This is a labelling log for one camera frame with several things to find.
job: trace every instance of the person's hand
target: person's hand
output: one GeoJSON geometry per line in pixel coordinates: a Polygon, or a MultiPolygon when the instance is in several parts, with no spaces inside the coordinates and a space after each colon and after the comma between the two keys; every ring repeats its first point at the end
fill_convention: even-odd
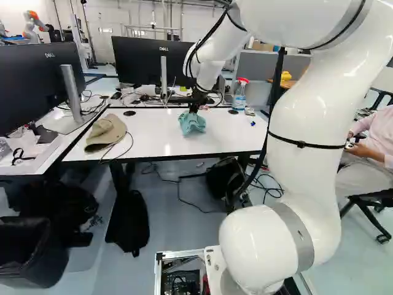
{"type": "Polygon", "coordinates": [[[371,157],[373,152],[371,149],[360,143],[355,143],[354,145],[355,146],[352,149],[345,149],[345,151],[360,158],[371,157]]]}

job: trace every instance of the black bag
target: black bag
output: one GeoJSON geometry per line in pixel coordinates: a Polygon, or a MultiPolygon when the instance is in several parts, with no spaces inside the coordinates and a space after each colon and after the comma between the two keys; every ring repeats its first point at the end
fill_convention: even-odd
{"type": "Polygon", "coordinates": [[[47,218],[0,218],[0,283],[49,288],[63,275],[68,252],[47,218]]]}
{"type": "Polygon", "coordinates": [[[99,205],[91,193],[60,181],[29,184],[24,191],[26,198],[20,205],[20,217],[48,218],[64,246],[90,244],[92,234],[88,233],[89,238],[83,237],[87,234],[81,234],[79,227],[97,213],[99,205]]]}
{"type": "Polygon", "coordinates": [[[125,253],[138,257],[149,237],[149,215],[142,194],[131,191],[127,197],[118,197],[105,242],[116,243],[125,253]]]}
{"type": "Polygon", "coordinates": [[[245,181],[246,175],[234,157],[225,158],[206,170],[207,185],[217,200],[228,198],[232,203],[233,194],[245,181]]]}

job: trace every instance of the dell logo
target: dell logo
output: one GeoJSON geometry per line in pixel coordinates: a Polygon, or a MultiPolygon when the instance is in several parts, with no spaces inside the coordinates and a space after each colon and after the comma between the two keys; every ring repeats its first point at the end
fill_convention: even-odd
{"type": "Polygon", "coordinates": [[[45,53],[45,57],[51,58],[51,57],[56,57],[56,55],[53,52],[48,52],[48,53],[45,53]]]}

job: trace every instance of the dell monitor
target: dell monitor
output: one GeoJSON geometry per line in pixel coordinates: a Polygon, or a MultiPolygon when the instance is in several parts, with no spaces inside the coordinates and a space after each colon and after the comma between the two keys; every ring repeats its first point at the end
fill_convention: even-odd
{"type": "Polygon", "coordinates": [[[168,86],[193,87],[195,79],[183,74],[185,56],[193,43],[112,36],[119,81],[161,85],[161,57],[166,57],[168,86]]]}
{"type": "Polygon", "coordinates": [[[77,92],[86,83],[75,43],[0,46],[0,135],[68,99],[60,65],[71,65],[77,92]]]}

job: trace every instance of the beige hat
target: beige hat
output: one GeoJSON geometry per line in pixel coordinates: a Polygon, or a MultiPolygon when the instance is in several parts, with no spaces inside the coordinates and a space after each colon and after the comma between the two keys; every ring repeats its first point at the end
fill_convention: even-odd
{"type": "Polygon", "coordinates": [[[86,139],[85,152],[99,152],[122,140],[127,132],[127,126],[116,115],[108,114],[96,121],[91,133],[86,139]]]}

